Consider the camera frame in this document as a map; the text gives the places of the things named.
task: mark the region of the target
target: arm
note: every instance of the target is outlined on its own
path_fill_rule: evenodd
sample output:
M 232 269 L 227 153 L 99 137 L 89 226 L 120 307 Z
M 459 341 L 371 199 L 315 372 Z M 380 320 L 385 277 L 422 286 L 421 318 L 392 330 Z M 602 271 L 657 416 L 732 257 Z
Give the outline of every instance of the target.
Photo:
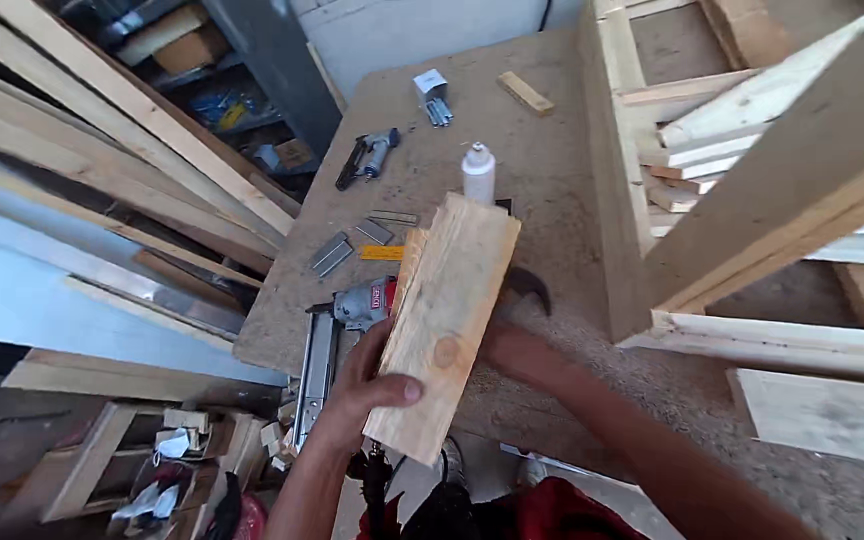
M 362 446 L 362 428 L 375 407 L 408 407 L 423 393 L 422 383 L 404 374 L 376 379 L 378 358 L 392 320 L 374 325 L 352 348 L 325 406 L 275 500 L 266 540 L 329 540 L 349 460 Z
M 690 540 L 814 540 L 799 520 L 545 340 L 491 327 L 480 358 L 555 398 L 615 451 L 669 522 Z

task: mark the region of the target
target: left hand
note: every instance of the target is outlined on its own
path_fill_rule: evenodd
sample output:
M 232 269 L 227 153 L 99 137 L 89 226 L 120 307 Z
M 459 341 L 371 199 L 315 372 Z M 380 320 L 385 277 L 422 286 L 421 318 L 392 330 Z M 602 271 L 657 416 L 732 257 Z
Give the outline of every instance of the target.
M 409 407 L 422 399 L 423 384 L 417 378 L 406 374 L 376 378 L 392 325 L 392 318 L 373 325 L 352 347 L 306 444 L 318 440 L 331 450 L 354 454 L 362 446 L 362 428 L 373 408 Z

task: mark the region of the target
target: yellow tag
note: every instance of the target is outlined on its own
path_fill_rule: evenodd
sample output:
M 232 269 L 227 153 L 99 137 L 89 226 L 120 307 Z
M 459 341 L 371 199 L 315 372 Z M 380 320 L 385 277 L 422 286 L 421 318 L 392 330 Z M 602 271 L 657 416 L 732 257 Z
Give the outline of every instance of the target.
M 402 261 L 405 246 L 362 246 L 362 261 Z
M 219 130 L 225 131 L 235 127 L 239 118 L 246 114 L 246 105 L 241 101 L 228 108 L 222 118 L 219 118 Z

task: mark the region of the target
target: hand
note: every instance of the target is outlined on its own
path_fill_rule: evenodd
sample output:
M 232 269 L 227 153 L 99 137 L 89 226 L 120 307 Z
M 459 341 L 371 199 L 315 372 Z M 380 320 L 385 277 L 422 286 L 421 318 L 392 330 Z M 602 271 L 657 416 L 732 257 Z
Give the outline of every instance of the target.
M 548 375 L 569 361 L 545 339 L 509 323 L 492 322 L 486 328 L 478 358 L 502 375 L 543 389 Z
M 376 407 L 409 407 L 423 397 L 423 384 L 406 374 L 376 378 L 379 357 L 392 331 L 391 318 L 373 325 L 352 347 L 318 415 L 309 439 L 354 454 L 362 446 L 362 428 Z

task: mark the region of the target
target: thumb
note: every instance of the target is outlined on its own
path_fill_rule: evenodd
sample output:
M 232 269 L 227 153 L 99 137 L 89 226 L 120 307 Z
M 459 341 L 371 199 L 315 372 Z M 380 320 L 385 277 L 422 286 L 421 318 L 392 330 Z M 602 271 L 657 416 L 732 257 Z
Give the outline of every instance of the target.
M 420 380 L 407 374 L 386 374 L 359 386 L 355 405 L 368 413 L 376 407 L 409 407 L 423 397 Z

